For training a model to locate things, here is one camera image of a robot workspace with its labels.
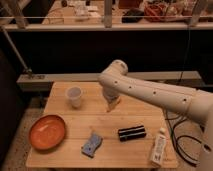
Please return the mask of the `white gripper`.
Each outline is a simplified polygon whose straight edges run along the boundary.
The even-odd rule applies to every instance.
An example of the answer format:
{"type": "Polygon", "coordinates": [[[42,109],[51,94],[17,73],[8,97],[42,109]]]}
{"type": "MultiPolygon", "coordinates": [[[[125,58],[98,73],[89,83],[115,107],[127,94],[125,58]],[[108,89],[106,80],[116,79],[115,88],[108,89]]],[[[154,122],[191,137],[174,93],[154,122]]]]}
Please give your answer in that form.
{"type": "Polygon", "coordinates": [[[112,111],[121,101],[120,95],[114,91],[103,90],[103,96],[107,101],[107,111],[112,111]]]}

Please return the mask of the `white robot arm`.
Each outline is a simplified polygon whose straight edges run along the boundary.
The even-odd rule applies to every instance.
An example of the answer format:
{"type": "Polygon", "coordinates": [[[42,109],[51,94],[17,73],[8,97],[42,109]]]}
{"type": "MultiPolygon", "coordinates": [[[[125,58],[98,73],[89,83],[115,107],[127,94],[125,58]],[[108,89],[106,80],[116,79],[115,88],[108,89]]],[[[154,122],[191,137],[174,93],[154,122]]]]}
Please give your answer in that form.
{"type": "Polygon", "coordinates": [[[120,93],[161,107],[202,125],[205,130],[196,171],[213,170],[213,93],[127,76],[128,66],[114,60],[99,76],[103,96],[112,103],[120,93]]]}

